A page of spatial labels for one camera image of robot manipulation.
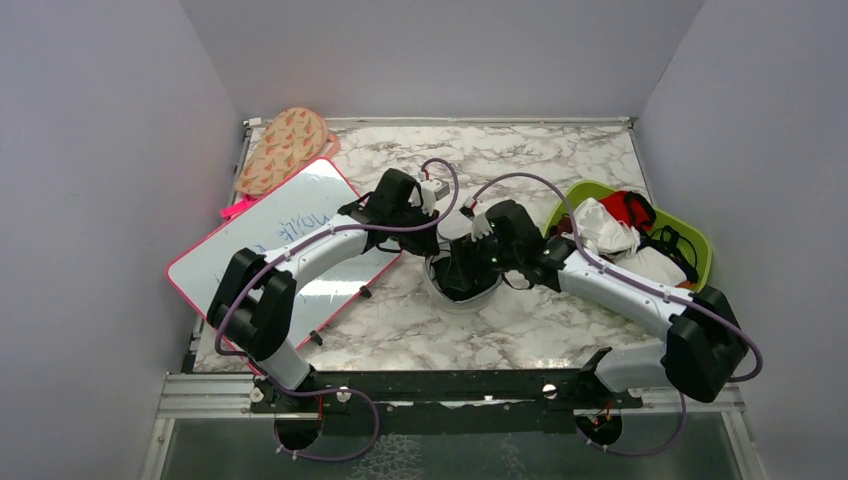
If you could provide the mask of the black bra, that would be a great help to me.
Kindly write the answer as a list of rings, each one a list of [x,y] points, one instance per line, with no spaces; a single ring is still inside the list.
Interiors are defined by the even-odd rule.
[[[498,273],[476,278],[463,277],[451,266],[451,256],[433,257],[428,260],[427,271],[436,291],[453,302],[469,301],[490,293],[502,283]]]

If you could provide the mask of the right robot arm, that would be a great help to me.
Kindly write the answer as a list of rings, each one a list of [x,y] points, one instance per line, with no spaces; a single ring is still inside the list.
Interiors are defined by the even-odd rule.
[[[720,290],[664,286],[568,238],[544,238],[526,209],[512,200],[477,216],[470,232],[450,240],[449,248],[437,282],[452,300],[516,271],[531,286],[595,302],[657,338],[652,345],[595,354],[576,383],[579,398],[589,406],[600,407],[629,389],[655,387],[674,387],[709,403],[731,382],[750,349]]]

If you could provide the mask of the white mesh laundry bag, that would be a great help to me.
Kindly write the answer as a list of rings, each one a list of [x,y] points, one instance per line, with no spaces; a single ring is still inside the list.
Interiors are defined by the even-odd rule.
[[[451,260],[450,241],[470,232],[472,221],[458,212],[452,212],[437,226],[437,240],[440,253],[423,260],[424,279],[422,285],[431,303],[452,314],[474,313],[484,308],[503,285],[498,273],[482,279],[482,285],[466,290],[450,290],[443,286],[443,277],[447,273]]]

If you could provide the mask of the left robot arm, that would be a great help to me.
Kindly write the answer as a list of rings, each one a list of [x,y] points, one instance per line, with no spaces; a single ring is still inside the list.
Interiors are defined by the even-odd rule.
[[[206,314],[216,331],[217,352],[224,354],[223,340],[231,341],[234,355],[277,382],[275,393],[285,407],[309,406],[312,367],[288,338],[297,294],[335,266],[387,241],[418,256],[438,253],[436,204],[449,192],[449,183],[427,172],[415,179],[391,168],[373,191],[342,205],[303,238],[263,254],[237,251]]]

